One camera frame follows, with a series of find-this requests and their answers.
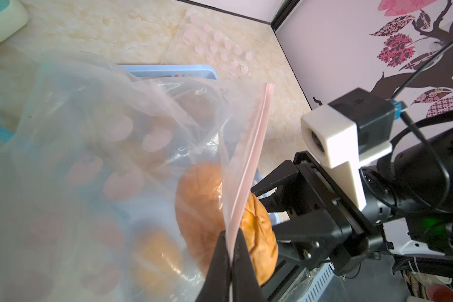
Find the light blue plastic basket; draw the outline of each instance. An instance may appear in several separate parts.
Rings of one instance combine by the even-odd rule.
[[[137,77],[199,77],[218,80],[215,69],[208,65],[121,65]]]
[[[200,77],[218,80],[215,69],[208,65],[121,65],[137,77]],[[12,137],[10,132],[0,127],[0,141],[8,142]]]

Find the marble countertop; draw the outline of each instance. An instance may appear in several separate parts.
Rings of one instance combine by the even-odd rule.
[[[175,0],[22,0],[30,20],[0,43],[0,126],[14,131],[44,52],[85,51],[118,64],[159,64],[194,8],[254,50],[252,79],[275,84],[258,169],[265,176],[305,150],[300,117],[309,105],[269,25]],[[183,64],[195,64],[185,60]]]

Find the cable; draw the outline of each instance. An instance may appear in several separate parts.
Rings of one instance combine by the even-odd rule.
[[[399,94],[406,88],[420,73],[422,73],[431,63],[433,63],[436,59],[441,57],[445,52],[447,52],[451,47],[453,47],[453,41],[450,42],[448,45],[443,47],[438,53],[436,53],[435,56],[433,56],[431,59],[429,59],[425,64],[423,64],[420,69],[416,70],[409,78],[404,82],[403,85],[399,87],[398,90],[396,90],[391,97],[393,100],[395,100]]]
[[[417,121],[416,126],[419,128],[422,128],[422,127],[426,127],[426,126],[432,126],[432,125],[437,125],[437,124],[442,124],[442,123],[447,123],[447,122],[452,122],[452,121],[453,121],[453,110],[448,111],[448,112],[443,112],[434,117],[424,118],[420,121]],[[393,157],[394,149],[396,148],[398,143],[401,141],[401,139],[409,133],[411,133],[411,130],[409,128],[406,128],[403,131],[401,131],[398,135],[394,136],[394,138],[391,140],[391,145],[393,146],[393,151],[389,154],[386,154],[385,156],[381,157],[378,160],[377,169],[384,178],[387,178],[388,180],[393,179],[392,175],[391,175],[390,166],[391,166],[391,160]]]
[[[421,130],[419,130],[419,128],[413,122],[411,117],[406,112],[402,112],[401,119],[408,126],[408,128],[411,130],[411,132],[413,132],[413,134],[418,138],[418,140],[420,140],[423,143],[423,145],[425,145],[425,147],[428,148],[431,155],[433,155],[433,157],[436,161],[436,164],[438,165],[438,168],[441,171],[441,174],[443,174],[444,181],[445,181],[445,188],[444,188],[443,194],[441,195],[440,201],[434,207],[432,207],[433,209],[438,209],[445,202],[446,198],[448,197],[448,194],[450,193],[450,186],[451,186],[450,173],[448,172],[448,169],[446,168],[446,166],[443,164],[443,161],[441,160],[440,155],[435,151],[433,146],[426,140],[425,136],[423,135],[423,133],[421,133]],[[409,185],[407,185],[406,187],[411,191],[412,195],[416,196],[418,201],[424,203],[425,205],[429,205],[431,207],[431,205],[429,203],[425,202],[421,197],[419,197],[418,194],[416,194],[416,192]]]
[[[401,85],[399,87],[398,90],[396,90],[394,92],[394,94],[392,95],[391,99],[392,100],[395,100],[398,95],[411,83],[411,81],[413,81],[420,73],[422,73],[430,64],[432,64],[436,59],[438,59],[439,57],[441,57],[446,51],[448,51],[451,47],[453,47],[453,41],[450,42],[448,45],[444,46],[439,52],[436,53],[435,56],[433,56],[430,60],[428,60],[425,64],[423,64],[423,66],[421,66],[420,69],[416,70],[409,78],[408,80],[406,80],[406,82],[404,82],[403,85]],[[438,165],[438,168],[440,169],[441,173],[443,174],[444,176],[444,179],[445,179],[445,190],[443,191],[443,194],[441,195],[441,198],[440,198],[440,201],[435,205],[435,207],[433,207],[434,209],[438,209],[441,205],[443,205],[443,203],[445,202],[448,194],[449,194],[449,191],[450,191],[450,186],[451,186],[451,183],[450,183],[450,174],[448,172],[448,170],[446,169],[446,166],[443,164],[440,156],[438,155],[438,153],[435,151],[435,149],[431,146],[431,144],[426,140],[425,136],[423,135],[423,133],[421,133],[421,131],[419,130],[419,128],[416,126],[416,124],[413,122],[413,120],[411,119],[411,117],[406,113],[406,112],[402,112],[401,113],[401,119],[403,120],[403,122],[408,126],[408,128],[415,134],[415,136],[426,146],[426,148],[428,148],[429,152],[433,155],[433,157],[435,158],[435,161],[436,161],[436,164]],[[408,189],[411,191],[411,193],[416,197],[416,199],[419,201],[419,202],[422,202],[424,204],[428,204],[427,202],[425,202],[422,198],[420,198],[414,190],[412,190],[412,188],[408,185],[407,186]]]
[[[425,214],[425,213],[429,213],[431,212],[431,209],[424,209],[424,210],[419,210],[419,211],[408,211],[408,210],[404,210],[404,209],[400,209],[390,203],[388,203],[383,197],[379,196],[378,194],[376,194],[374,192],[374,190],[371,188],[371,185],[368,183],[367,179],[366,179],[366,176],[364,175],[364,173],[362,172],[362,168],[359,169],[359,172],[361,174],[361,181],[364,183],[364,185],[368,188],[369,192],[377,199],[379,200],[382,204],[384,204],[385,206],[387,206],[388,208],[394,210],[394,211],[399,211],[401,213],[405,213],[405,214]]]
[[[354,276],[352,276],[352,277],[346,277],[346,276],[344,275],[344,278],[346,278],[346,279],[354,279],[354,278],[356,278],[357,275],[359,275],[359,272],[361,271],[361,264],[362,264],[362,262],[359,263],[359,268],[357,269],[357,273],[356,273]]]

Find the round bread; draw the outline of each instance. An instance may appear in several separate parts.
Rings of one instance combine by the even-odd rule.
[[[133,244],[130,263],[133,277],[151,296],[168,297],[174,293],[182,262],[179,245],[164,230],[150,230]]]
[[[221,231],[225,229],[222,203],[222,174],[217,163],[200,163],[189,168],[176,189],[176,221],[190,256],[206,275]],[[260,285],[273,274],[278,246],[270,219],[254,194],[248,196],[240,228]]]

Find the black wall trim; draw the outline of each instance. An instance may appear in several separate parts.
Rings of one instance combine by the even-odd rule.
[[[273,34],[275,35],[275,38],[277,39],[277,42],[278,42],[278,44],[280,45],[280,48],[282,49],[282,52],[284,53],[285,59],[287,60],[287,63],[288,63],[288,65],[289,65],[290,69],[292,70],[292,73],[293,73],[294,76],[295,76],[295,80],[297,81],[297,83],[298,83],[298,85],[299,85],[299,87],[300,87],[300,90],[302,91],[302,94],[304,95],[304,98],[305,98],[305,100],[307,101],[307,104],[309,105],[309,108],[312,110],[312,106],[311,106],[310,103],[309,103],[309,100],[308,100],[308,98],[307,98],[307,95],[305,95],[304,89],[302,89],[302,86],[300,85],[300,82],[299,82],[298,79],[297,79],[297,75],[295,74],[294,69],[292,68],[292,65],[291,65],[290,62],[288,61],[287,55],[285,54],[285,51],[284,51],[284,48],[282,47],[282,45],[280,44],[279,39],[277,38],[277,33],[274,31]]]
[[[225,11],[223,9],[219,9],[219,8],[216,8],[216,7],[213,7],[213,6],[210,6],[210,5],[201,4],[201,3],[193,2],[193,1],[190,1],[190,0],[177,0],[177,1],[181,1],[181,2],[184,2],[184,3],[188,3],[188,4],[193,4],[193,5],[196,5],[196,6],[209,8],[209,9],[217,11],[217,12],[222,12],[222,13],[225,13],[225,14],[234,15],[234,16],[237,16],[237,17],[242,17],[242,18],[245,18],[245,19],[248,19],[248,20],[253,20],[253,21],[257,21],[257,22],[263,23],[263,24],[270,25],[270,22],[258,20],[258,19],[255,19],[255,18],[247,17],[247,16],[244,16],[244,15],[236,14],[236,13],[232,13],[232,12]]]
[[[276,31],[283,21],[287,18],[290,12],[295,8],[295,6],[300,2],[300,0],[287,0],[284,5],[279,9],[277,15],[273,18],[271,23],[273,31]]]

